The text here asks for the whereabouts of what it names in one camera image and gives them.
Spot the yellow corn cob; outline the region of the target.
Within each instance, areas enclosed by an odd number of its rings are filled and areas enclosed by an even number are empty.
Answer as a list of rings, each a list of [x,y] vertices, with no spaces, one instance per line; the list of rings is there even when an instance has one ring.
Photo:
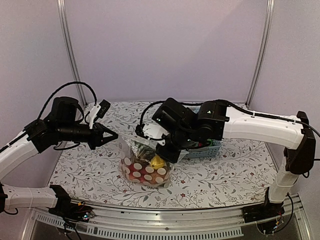
[[[158,155],[155,155],[151,160],[150,160],[150,163],[149,165],[157,170],[157,169],[160,169],[162,167],[164,167],[166,165],[166,161],[163,160],[160,156]]]

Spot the light blue plastic basket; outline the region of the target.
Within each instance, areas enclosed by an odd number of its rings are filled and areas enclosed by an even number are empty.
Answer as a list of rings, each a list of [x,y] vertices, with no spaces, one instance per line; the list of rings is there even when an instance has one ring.
[[[209,140],[222,140],[226,120],[226,108],[214,102],[203,103],[198,111],[187,112],[179,121],[179,133],[175,134],[177,141],[184,141],[183,151],[196,157],[212,155]]]

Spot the clear zip top bag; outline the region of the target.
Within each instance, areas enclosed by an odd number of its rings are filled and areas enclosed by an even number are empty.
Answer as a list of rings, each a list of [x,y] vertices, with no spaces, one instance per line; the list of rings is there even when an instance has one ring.
[[[170,185],[174,164],[160,158],[151,143],[122,135],[118,148],[121,154],[118,169],[126,180],[151,188]]]

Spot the red cherry tomato cluster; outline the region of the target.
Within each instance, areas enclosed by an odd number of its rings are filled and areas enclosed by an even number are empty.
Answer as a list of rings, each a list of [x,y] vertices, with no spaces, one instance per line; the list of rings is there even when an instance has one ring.
[[[161,187],[168,179],[167,175],[170,172],[170,166],[165,163],[164,167],[153,169],[150,166],[150,161],[146,159],[131,160],[125,157],[120,161],[119,170],[127,180],[133,183],[154,188]]]

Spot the dark green chili pepper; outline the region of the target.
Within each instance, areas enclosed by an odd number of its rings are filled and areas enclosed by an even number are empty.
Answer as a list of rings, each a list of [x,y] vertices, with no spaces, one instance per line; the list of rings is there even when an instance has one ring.
[[[131,146],[131,150],[137,157],[144,155],[153,155],[155,153],[155,150],[150,146],[135,141]]]

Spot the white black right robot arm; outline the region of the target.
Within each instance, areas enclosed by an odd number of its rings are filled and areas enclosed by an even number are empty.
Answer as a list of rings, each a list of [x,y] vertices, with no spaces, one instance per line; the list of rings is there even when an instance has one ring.
[[[147,138],[157,142],[157,154],[177,162],[180,152],[207,145],[208,140],[246,139],[284,147],[284,157],[275,180],[259,206],[262,218],[278,210],[300,175],[314,166],[317,131],[307,115],[280,116],[245,110],[227,100],[206,101],[198,112],[173,98],[163,101],[152,116],[153,124],[143,128]]]

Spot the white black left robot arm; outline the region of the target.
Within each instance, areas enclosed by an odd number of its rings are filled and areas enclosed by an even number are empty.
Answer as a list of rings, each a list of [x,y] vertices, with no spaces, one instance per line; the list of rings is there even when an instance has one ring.
[[[24,161],[43,153],[60,142],[73,142],[76,145],[86,143],[95,150],[118,138],[118,134],[96,122],[110,108],[110,103],[103,100],[95,104],[88,114],[77,99],[56,97],[52,102],[50,113],[44,119],[29,123],[0,150],[0,177],[4,178]],[[76,120],[77,112],[82,113]],[[60,185],[44,188],[13,187],[0,185],[0,211],[6,212],[16,208],[45,207],[51,214],[70,217],[76,205]]]

